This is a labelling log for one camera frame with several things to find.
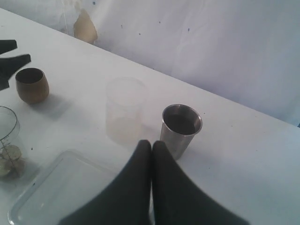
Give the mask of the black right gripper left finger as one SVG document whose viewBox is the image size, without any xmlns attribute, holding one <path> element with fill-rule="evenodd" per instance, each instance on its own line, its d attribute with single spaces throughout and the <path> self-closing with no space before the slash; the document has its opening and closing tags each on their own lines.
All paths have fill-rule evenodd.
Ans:
<svg viewBox="0 0 300 225">
<path fill-rule="evenodd" d="M 140 140 L 118 176 L 61 225 L 149 225 L 151 144 Z"/>
</svg>

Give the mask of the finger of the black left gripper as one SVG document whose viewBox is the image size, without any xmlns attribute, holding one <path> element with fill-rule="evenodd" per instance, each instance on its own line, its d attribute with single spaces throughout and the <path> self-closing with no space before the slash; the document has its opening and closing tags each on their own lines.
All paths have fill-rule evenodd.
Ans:
<svg viewBox="0 0 300 225">
<path fill-rule="evenodd" d="M 16 40 L 0 40 L 0 54 L 10 52 L 17 49 Z"/>
<path fill-rule="evenodd" d="M 10 58 L 0 59 L 0 90 L 9 88 L 9 80 L 11 77 L 31 62 L 31 56 L 29 54 L 18 55 Z"/>
</svg>

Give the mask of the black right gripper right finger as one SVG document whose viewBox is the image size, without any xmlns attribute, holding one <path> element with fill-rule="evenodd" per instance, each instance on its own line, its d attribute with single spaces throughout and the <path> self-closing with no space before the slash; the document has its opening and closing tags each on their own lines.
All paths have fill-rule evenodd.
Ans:
<svg viewBox="0 0 300 225">
<path fill-rule="evenodd" d="M 152 147 L 152 192 L 157 225 L 247 225 L 205 194 L 183 172 L 162 141 Z"/>
</svg>

